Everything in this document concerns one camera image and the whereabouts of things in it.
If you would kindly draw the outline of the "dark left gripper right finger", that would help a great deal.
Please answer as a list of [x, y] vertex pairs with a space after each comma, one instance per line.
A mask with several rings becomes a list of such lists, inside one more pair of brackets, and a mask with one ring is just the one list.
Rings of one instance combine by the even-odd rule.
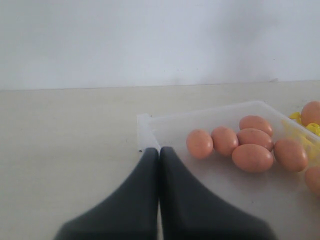
[[172, 147], [159, 154], [159, 201], [165, 240], [272, 240], [269, 225], [207, 189]]

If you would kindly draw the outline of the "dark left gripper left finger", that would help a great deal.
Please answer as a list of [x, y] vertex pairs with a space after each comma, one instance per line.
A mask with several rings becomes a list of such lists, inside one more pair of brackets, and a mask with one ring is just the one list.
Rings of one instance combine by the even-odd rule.
[[66, 222], [56, 240], [155, 240], [159, 153], [147, 148], [127, 179], [105, 200]]

